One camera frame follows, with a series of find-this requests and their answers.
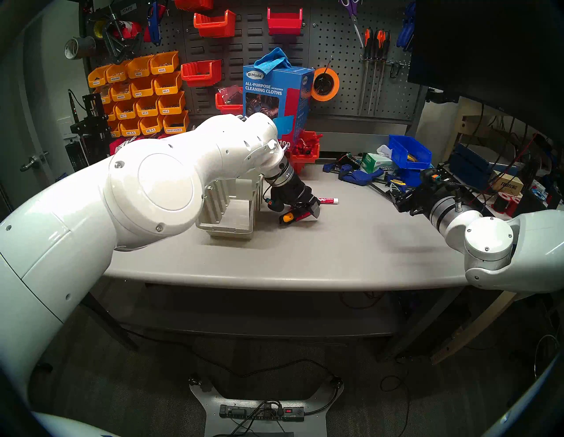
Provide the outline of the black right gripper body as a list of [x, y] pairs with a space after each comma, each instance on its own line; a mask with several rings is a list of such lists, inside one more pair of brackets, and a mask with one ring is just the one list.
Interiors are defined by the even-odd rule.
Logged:
[[435, 168], [421, 171], [421, 183], [413, 190], [413, 215], [429, 217], [437, 202], [451, 196], [440, 172]]

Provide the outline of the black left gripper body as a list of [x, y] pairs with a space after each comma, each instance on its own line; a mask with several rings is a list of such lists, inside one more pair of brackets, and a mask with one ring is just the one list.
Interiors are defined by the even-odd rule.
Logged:
[[312, 194], [312, 189], [306, 185], [297, 174], [291, 175], [283, 182], [271, 184], [269, 209], [282, 212], [286, 205], [290, 207], [304, 207], [311, 200], [318, 200]]

